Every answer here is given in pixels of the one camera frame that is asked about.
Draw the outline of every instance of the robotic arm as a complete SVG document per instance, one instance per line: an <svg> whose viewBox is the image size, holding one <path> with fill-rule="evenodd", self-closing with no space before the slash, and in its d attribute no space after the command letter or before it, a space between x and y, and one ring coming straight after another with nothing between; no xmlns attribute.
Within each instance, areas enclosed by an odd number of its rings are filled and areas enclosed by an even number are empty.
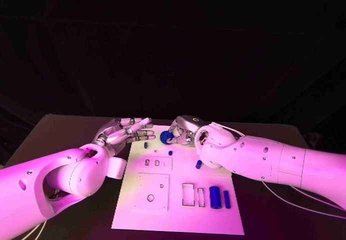
<svg viewBox="0 0 346 240"><path fill-rule="evenodd" d="M120 179L125 143L155 138L149 118L112 119L90 144L0 170L0 239L11 239Z"/></svg>
<svg viewBox="0 0 346 240"><path fill-rule="evenodd" d="M171 134L177 128L178 136ZM291 185L327 199L346 209L346 155L315 151L278 141L240 136L211 122L181 115L164 135L165 143L195 147L203 164L267 183Z"/></svg>

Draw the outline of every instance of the dark curtain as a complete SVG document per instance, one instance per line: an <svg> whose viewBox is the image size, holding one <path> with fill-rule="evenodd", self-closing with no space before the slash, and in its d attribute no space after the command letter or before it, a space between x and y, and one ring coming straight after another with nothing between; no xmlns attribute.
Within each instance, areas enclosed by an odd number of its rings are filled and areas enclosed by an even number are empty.
<svg viewBox="0 0 346 240"><path fill-rule="evenodd" d="M346 98L344 4L0 1L0 154L44 114L321 128Z"/></svg>

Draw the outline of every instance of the white board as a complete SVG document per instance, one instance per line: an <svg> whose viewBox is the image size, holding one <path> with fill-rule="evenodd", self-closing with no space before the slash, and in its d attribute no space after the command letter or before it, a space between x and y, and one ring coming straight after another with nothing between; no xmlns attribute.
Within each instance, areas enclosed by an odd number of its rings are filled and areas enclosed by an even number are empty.
<svg viewBox="0 0 346 240"><path fill-rule="evenodd" d="M243 235L231 174L223 167L211 169L203 164L195 169L195 148L177 144L164 145L159 142L159 133L167 129L168 126L152 126L155 139L146 141L146 149L142 141L131 144L110 228ZM143 174L145 180L139 180L139 175ZM193 184L194 206L182 206L182 183ZM210 208L211 186L217 186L220 190L220 209ZM203 189L204 207L198 207L197 189ZM223 191L229 192L230 209L224 208Z"/></svg>

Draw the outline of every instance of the table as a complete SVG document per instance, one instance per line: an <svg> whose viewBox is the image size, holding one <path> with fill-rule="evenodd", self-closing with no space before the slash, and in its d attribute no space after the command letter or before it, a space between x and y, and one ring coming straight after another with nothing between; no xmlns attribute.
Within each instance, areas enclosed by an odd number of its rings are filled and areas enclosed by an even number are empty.
<svg viewBox="0 0 346 240"><path fill-rule="evenodd" d="M45 115L31 130L14 152L5 167L31 159L77 148L90 143L99 127L112 118L89 116ZM298 129L291 125L218 122L244 135L276 140L292 146L306 148ZM155 125L169 125L171 120L152 119ZM126 159L128 144L118 157ZM47 220L38 239L149 239L149 240L249 240L249 239L344 239L346 220L308 212L282 202L259 181L231 175L237 200L243 236L214 235L184 232L161 232L110 229L122 180L105 178L96 193L71 205ZM340 214L340 211L301 196L283 185L269 184L275 193L298 205ZM34 239L38 231L27 240Z"/></svg>

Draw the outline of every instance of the black fabric backdrop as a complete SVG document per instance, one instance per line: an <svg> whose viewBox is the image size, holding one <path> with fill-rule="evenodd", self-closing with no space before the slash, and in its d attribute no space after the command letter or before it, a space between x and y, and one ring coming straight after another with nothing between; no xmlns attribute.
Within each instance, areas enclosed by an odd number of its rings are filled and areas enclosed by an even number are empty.
<svg viewBox="0 0 346 240"><path fill-rule="evenodd" d="M321 129L344 112L344 9L1 0L1 161L47 113Z"/></svg>

